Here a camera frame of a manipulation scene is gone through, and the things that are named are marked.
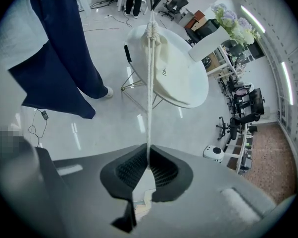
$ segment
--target white rope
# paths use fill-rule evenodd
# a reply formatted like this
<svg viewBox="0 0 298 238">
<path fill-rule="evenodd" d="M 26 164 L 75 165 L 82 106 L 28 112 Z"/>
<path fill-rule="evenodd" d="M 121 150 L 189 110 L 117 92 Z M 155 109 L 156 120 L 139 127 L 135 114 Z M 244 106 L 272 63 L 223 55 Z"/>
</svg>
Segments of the white rope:
<svg viewBox="0 0 298 238">
<path fill-rule="evenodd" d="M 149 164 L 149 154 L 151 146 L 151 118 L 153 100 L 153 76 L 154 76 L 154 48 L 156 40 L 160 39 L 158 33 L 158 23 L 154 19 L 154 12 L 151 11 L 150 21 L 147 24 L 148 39 L 148 78 L 147 78 L 147 161 Z"/>
</svg>

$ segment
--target person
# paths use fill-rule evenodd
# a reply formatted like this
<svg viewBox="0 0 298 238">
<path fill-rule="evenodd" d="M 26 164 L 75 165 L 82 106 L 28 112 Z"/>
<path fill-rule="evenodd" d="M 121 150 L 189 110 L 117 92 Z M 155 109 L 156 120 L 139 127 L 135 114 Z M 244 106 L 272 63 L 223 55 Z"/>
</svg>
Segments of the person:
<svg viewBox="0 0 298 238">
<path fill-rule="evenodd" d="M 0 61 L 27 93 L 24 106 L 92 119 L 110 98 L 85 41 L 76 0 L 15 0 L 0 22 Z"/>
<path fill-rule="evenodd" d="M 138 18 L 138 15 L 140 12 L 140 7 L 141 7 L 141 2 L 142 2 L 142 0 L 135 0 L 134 10 L 133 10 L 134 18 Z M 126 0 L 126 10 L 124 11 L 124 14 L 126 16 L 130 15 L 131 8 L 133 7 L 133 3 L 134 3 L 134 0 Z"/>
</svg>

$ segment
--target flower bouquet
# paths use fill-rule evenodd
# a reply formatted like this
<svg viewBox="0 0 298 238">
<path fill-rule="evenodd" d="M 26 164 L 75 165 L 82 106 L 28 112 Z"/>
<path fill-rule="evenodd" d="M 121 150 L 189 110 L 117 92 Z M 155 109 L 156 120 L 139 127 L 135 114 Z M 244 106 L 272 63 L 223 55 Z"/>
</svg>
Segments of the flower bouquet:
<svg viewBox="0 0 298 238">
<path fill-rule="evenodd" d="M 227 31 L 230 38 L 244 46 L 252 44 L 255 39 L 259 39 L 259 33 L 249 24 L 245 18 L 237 18 L 237 15 L 228 10 L 223 3 L 211 7 L 215 13 L 218 23 Z"/>
</svg>

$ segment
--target white floor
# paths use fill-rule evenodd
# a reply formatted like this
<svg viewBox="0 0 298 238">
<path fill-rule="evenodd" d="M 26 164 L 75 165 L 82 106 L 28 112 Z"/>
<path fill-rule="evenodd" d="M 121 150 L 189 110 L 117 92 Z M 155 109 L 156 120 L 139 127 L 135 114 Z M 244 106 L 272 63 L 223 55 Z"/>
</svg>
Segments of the white floor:
<svg viewBox="0 0 298 238">
<path fill-rule="evenodd" d="M 92 120 L 47 110 L 49 119 L 40 146 L 49 151 L 53 160 L 102 154 L 146 142 L 146 114 L 120 90 L 128 76 L 124 40 L 131 28 L 111 17 L 106 18 L 109 14 L 117 20 L 127 20 L 122 12 L 117 11 L 115 3 L 93 9 L 89 17 L 81 12 L 81 18 L 92 60 L 105 85 L 113 88 L 114 97 L 94 100 L 85 96 L 97 113 Z M 141 13 L 138 19 L 130 17 L 128 23 L 135 27 L 146 24 L 148 20 L 149 13 Z M 161 27 L 162 21 L 166 28 L 186 38 L 185 30 L 169 18 L 158 15 L 156 20 Z M 144 86 L 130 89 L 131 94 L 137 94 L 143 101 L 145 91 Z M 34 119 L 37 135 L 41 136 L 46 122 L 39 112 L 35 118 L 34 114 L 33 108 L 21 108 L 22 132 L 36 146 L 37 138 L 28 132 L 28 127 Z M 209 94 L 200 107 L 182 109 L 162 102 L 153 110 L 152 143 L 198 156 L 202 156 L 209 144 L 223 148 L 227 138 L 217 141 L 219 129 L 216 125 L 220 116 L 228 121 L 230 113 L 218 83 L 210 77 Z"/>
</svg>

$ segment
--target white sneaker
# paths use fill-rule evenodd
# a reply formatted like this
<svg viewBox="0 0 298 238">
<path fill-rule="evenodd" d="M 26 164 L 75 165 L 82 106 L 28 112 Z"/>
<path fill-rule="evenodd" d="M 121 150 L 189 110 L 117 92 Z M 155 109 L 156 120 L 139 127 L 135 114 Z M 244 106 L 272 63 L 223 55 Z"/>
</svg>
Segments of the white sneaker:
<svg viewBox="0 0 298 238">
<path fill-rule="evenodd" d="M 113 89 L 111 89 L 108 86 L 106 86 L 106 88 L 108 89 L 108 93 L 104 97 L 109 99 L 109 98 L 113 97 L 114 91 L 113 91 Z"/>
</svg>

